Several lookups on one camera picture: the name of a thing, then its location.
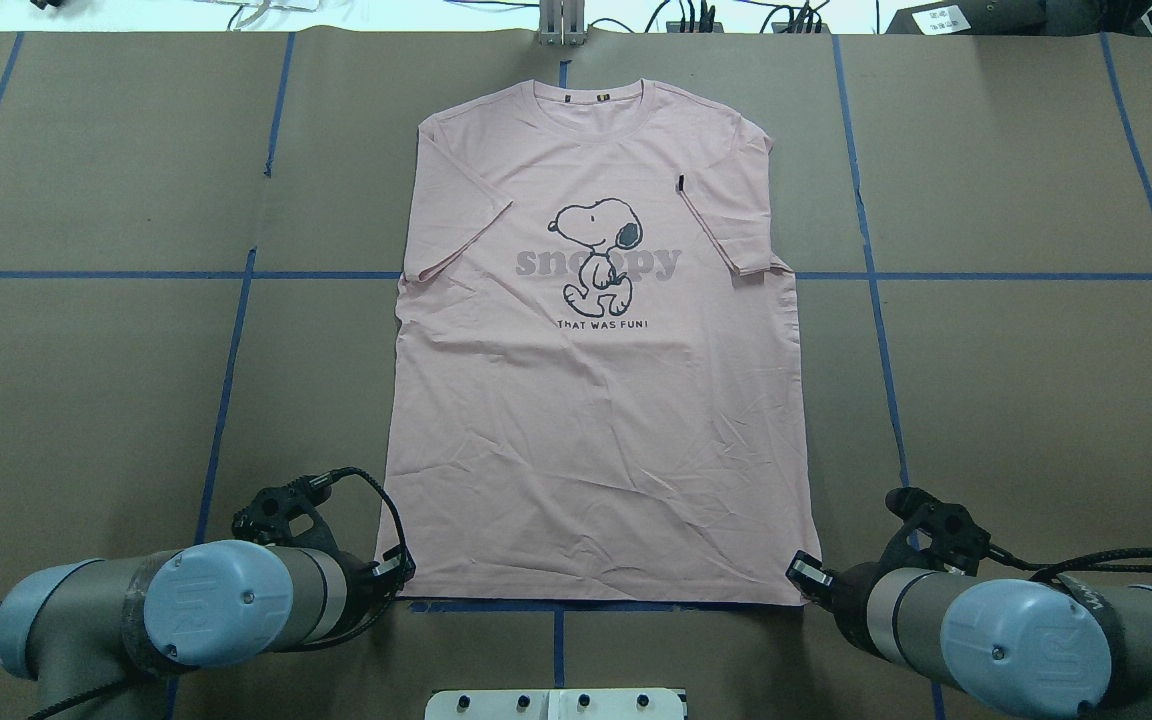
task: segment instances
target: snoopy graphic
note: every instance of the snoopy graphic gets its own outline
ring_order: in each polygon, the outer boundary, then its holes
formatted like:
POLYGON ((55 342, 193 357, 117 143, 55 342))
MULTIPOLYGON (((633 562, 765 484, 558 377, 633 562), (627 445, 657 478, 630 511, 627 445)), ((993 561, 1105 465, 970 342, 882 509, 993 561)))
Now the snoopy graphic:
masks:
POLYGON ((568 205, 550 222, 550 232, 589 249, 577 273, 579 287, 563 287, 567 305, 586 318, 624 314, 634 300, 634 283, 617 272, 608 251, 630 250, 643 241, 643 225, 630 204, 605 197, 593 205, 568 205))

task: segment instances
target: light blue joint cap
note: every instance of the light blue joint cap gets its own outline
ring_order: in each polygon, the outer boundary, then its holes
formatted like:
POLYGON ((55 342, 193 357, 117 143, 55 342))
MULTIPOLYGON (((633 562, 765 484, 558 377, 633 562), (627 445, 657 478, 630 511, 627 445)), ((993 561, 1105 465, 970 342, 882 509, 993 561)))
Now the light blue joint cap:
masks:
POLYGON ((170 660, 223 667, 258 655, 291 614, 291 575, 250 541, 210 541, 180 551, 145 593, 145 630, 170 660))
POLYGON ((941 651, 955 682, 1016 717, 1078 717, 1111 687, 1111 644, 1091 612, 1028 579, 988 579, 952 602, 941 651))
POLYGON ((33 629, 33 621, 38 617, 41 606, 46 605, 51 593, 56 591, 60 583, 65 582, 74 570, 83 564, 100 562, 100 558, 73 562, 73 564, 59 564, 55 568, 38 570, 21 579, 12 592, 3 598, 0 605, 0 664, 5 670, 17 676, 17 679, 33 680, 29 673, 29 630, 33 629))

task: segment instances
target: label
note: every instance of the label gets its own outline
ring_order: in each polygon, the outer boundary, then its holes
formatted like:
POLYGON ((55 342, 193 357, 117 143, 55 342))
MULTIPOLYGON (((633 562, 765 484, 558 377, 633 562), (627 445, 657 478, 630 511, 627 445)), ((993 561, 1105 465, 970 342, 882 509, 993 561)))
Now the label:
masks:
POLYGON ((914 22, 918 23, 918 29, 923 31, 923 35, 948 35, 972 29, 972 24, 968 23, 963 10, 956 5, 915 13, 914 22))

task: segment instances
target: robotic arm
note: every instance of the robotic arm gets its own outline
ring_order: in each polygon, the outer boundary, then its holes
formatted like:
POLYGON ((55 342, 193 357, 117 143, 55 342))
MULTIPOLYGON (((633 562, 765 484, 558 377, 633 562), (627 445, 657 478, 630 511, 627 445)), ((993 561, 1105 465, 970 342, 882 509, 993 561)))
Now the robotic arm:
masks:
POLYGON ((0 661, 38 680, 35 717, 81 706, 69 717, 160 719, 172 676, 355 638, 415 571, 397 510, 357 468, 263 488, 232 530, 228 541, 84 560, 20 582, 0 609, 0 661), (397 546, 382 562, 340 551, 316 509, 349 475, 367 480, 394 516, 397 546), (301 515, 313 524, 293 536, 301 515))
POLYGON ((847 642, 1007 715, 1152 719, 1152 588, 1091 588, 1064 574, 1146 571, 1105 561, 1152 551, 1025 564, 961 505, 895 488, 887 507, 905 524, 877 562, 836 573, 799 551, 786 574, 832 612, 847 642), (931 546, 911 547, 914 532, 931 546), (986 558, 1038 574, 976 578, 986 558))

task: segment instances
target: t-shirt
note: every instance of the t-shirt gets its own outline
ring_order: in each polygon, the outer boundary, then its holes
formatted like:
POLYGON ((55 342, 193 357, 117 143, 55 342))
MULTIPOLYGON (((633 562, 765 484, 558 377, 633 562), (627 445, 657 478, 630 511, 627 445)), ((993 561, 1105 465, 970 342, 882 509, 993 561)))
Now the t-shirt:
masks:
POLYGON ((522 82, 420 123, 385 480, 407 596, 803 602, 771 147, 646 79, 522 82))

